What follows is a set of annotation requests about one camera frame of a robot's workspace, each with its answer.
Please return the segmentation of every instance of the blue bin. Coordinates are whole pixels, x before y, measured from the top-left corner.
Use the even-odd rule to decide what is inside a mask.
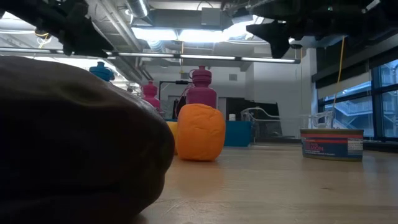
[[[247,147],[251,142],[250,121],[227,121],[224,146]]]

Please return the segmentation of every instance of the pink water bottle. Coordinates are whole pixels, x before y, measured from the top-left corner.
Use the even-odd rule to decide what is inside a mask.
[[[157,111],[160,111],[160,101],[155,98],[157,94],[157,87],[154,86],[153,81],[149,81],[148,85],[143,85],[142,91],[144,93],[144,100],[154,106]]]
[[[188,90],[187,104],[202,103],[204,105],[217,107],[217,93],[209,88],[211,83],[211,72],[205,69],[204,65],[199,65],[192,73],[192,82],[195,87]]]

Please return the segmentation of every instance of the brown bag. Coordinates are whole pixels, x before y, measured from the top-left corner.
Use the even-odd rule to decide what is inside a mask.
[[[83,69],[0,57],[0,223],[129,223],[174,153],[144,100]]]

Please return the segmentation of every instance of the table surface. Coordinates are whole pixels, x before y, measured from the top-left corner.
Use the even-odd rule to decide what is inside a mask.
[[[398,223],[398,154],[342,162],[254,146],[226,147],[216,162],[176,157],[162,195],[134,223]]]

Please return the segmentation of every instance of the window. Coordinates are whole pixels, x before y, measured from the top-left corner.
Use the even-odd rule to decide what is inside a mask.
[[[398,83],[398,60],[380,66],[381,86]]]
[[[340,91],[337,93],[337,98],[342,97],[342,96],[350,96],[355,93],[361,93],[363,91],[369,91],[371,90],[371,81],[361,83],[359,85],[353,86],[351,88],[348,88],[346,90]],[[330,95],[324,98],[325,101],[327,100],[333,100],[335,98],[335,95]]]
[[[363,129],[364,136],[373,137],[373,106],[370,96],[336,103],[333,127],[336,129]],[[332,110],[333,103],[325,105]]]
[[[383,93],[382,104],[384,135],[398,138],[398,91]]]

